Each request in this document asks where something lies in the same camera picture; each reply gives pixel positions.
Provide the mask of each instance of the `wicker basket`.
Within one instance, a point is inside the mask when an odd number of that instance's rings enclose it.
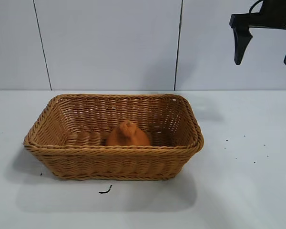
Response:
[[[152,146],[104,146],[124,120]],[[51,99],[24,146],[63,179],[167,180],[203,147],[189,103],[178,95],[63,94]]]

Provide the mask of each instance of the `black debris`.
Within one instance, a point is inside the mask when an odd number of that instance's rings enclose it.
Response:
[[[99,192],[99,193],[101,193],[101,194],[106,194],[106,193],[110,192],[111,187],[112,187],[112,185],[110,185],[110,187],[109,187],[108,191],[106,191],[106,192]]]

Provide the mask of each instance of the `white tabletop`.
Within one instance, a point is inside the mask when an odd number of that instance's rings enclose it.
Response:
[[[0,91],[0,229],[286,229],[286,91],[171,92],[189,100],[205,146],[160,182],[61,181],[23,150],[63,93]]]

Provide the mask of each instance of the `robotic arm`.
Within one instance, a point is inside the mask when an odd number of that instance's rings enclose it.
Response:
[[[253,8],[262,3],[259,13],[252,13]],[[230,26],[235,39],[234,61],[240,65],[245,50],[252,39],[249,28],[269,28],[286,30],[286,0],[258,0],[245,14],[232,14]]]

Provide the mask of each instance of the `black cable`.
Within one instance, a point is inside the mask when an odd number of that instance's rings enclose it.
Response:
[[[249,9],[249,14],[250,13],[252,13],[252,10],[254,9],[254,7],[257,5],[257,4],[259,4],[260,2],[263,2],[264,0],[258,0],[257,2],[255,2],[252,6],[251,6],[251,8]]]

